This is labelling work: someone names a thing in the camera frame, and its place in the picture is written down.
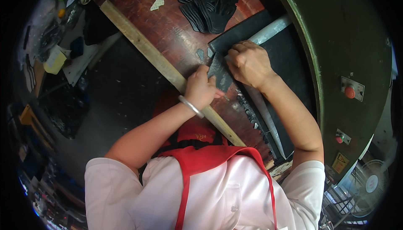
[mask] shirt button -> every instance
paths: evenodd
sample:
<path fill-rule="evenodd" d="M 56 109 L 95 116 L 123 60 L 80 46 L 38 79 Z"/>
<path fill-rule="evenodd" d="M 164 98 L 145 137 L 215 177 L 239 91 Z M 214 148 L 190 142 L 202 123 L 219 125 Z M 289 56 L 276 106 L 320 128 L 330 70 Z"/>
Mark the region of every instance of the shirt button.
<path fill-rule="evenodd" d="M 232 207 L 231 207 L 231 212 L 236 212 L 236 211 L 238 211 L 238 207 L 237 206 L 235 206 L 235 205 L 233 205 Z"/>

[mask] green machine panel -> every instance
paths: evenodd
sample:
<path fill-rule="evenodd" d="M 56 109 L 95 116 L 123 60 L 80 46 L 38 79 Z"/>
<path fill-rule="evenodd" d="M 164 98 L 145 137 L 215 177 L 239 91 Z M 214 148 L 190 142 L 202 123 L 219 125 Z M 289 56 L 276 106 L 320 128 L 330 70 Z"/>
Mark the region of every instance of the green machine panel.
<path fill-rule="evenodd" d="M 326 176 L 337 183 L 364 151 L 384 109 L 392 67 L 388 34 L 369 0 L 281 1 L 316 82 Z"/>

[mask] fan center cap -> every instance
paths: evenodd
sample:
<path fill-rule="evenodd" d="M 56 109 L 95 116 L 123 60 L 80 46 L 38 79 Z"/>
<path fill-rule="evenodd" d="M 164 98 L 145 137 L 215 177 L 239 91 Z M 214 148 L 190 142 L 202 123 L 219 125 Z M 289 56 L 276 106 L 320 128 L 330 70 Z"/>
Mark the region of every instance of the fan center cap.
<path fill-rule="evenodd" d="M 365 190 L 368 193 L 371 193 L 376 189 L 377 185 L 378 185 L 378 177 L 376 175 L 372 175 L 365 184 Z"/>

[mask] bangle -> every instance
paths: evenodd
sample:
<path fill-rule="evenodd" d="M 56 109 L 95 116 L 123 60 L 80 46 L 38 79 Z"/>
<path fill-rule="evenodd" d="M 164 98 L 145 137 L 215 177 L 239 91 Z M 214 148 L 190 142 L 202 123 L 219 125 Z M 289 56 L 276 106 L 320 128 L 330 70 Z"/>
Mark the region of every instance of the bangle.
<path fill-rule="evenodd" d="M 188 108 L 190 108 L 191 110 L 193 110 L 196 115 L 199 118 L 203 118 L 204 114 L 202 112 L 200 112 L 195 106 L 193 106 L 193 104 L 191 104 L 190 102 L 188 102 L 188 100 L 186 100 L 183 95 L 178 96 L 178 99 L 180 102 L 182 102 L 185 106 L 187 106 Z"/>

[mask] white shirt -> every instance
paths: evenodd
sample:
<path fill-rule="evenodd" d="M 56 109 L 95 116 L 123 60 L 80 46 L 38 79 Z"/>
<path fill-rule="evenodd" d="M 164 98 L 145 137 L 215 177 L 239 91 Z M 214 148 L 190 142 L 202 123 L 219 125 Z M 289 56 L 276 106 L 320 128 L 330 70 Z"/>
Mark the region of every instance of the white shirt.
<path fill-rule="evenodd" d="M 319 161 L 300 164 L 273 180 L 277 228 L 318 229 L 325 173 Z M 183 191 L 174 157 L 149 161 L 143 186 L 123 163 L 94 158 L 85 171 L 85 208 L 90 230 L 173 230 Z M 255 161 L 233 156 L 190 177 L 184 230 L 274 229 L 269 182 Z"/>

